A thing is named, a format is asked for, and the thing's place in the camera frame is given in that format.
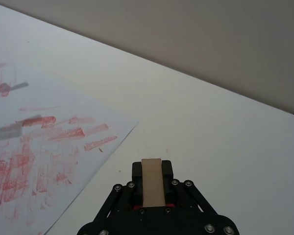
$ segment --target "white tabletop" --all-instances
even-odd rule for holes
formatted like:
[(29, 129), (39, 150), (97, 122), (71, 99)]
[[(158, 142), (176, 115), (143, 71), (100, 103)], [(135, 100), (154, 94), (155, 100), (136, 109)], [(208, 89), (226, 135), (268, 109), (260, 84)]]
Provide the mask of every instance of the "white tabletop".
[(242, 235), (294, 234), (293, 115), (0, 6), (7, 60), (139, 121), (49, 235), (92, 221), (141, 158), (171, 160)]

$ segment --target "screw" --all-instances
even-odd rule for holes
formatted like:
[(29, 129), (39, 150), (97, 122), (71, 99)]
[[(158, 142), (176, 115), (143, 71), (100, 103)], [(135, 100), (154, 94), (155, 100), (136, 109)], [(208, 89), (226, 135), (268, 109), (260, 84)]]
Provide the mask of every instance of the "screw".
[(115, 191), (119, 191), (121, 189), (121, 186), (120, 185), (116, 185), (115, 187), (114, 187), (114, 190)]
[(171, 182), (173, 185), (177, 185), (178, 184), (178, 181), (177, 180), (172, 180)]
[(205, 225), (205, 230), (208, 232), (208, 233), (210, 233), (210, 234), (212, 234), (212, 233), (214, 233), (215, 232), (215, 227), (213, 226), (213, 225), (211, 225), (211, 224), (206, 224)]
[(185, 185), (189, 187), (189, 186), (192, 186), (193, 184), (192, 184), (191, 181), (186, 181), (186, 182), (185, 182)]
[(223, 228), (224, 232), (227, 234), (227, 235), (233, 235), (234, 234), (234, 229), (232, 229), (230, 226), (226, 226)]
[(133, 187), (135, 186), (135, 184), (134, 184), (133, 182), (131, 182), (131, 183), (128, 184), (128, 186), (129, 186), (130, 188), (133, 188)]
[(108, 235), (108, 234), (109, 234), (109, 232), (107, 230), (101, 230), (99, 232), (99, 235)]

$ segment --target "paper sheet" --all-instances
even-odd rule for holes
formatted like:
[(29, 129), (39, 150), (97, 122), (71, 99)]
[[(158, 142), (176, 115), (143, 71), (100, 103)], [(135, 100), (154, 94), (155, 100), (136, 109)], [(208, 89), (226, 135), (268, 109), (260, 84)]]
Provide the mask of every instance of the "paper sheet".
[(33, 68), (1, 63), (0, 235), (43, 235), (136, 124)]

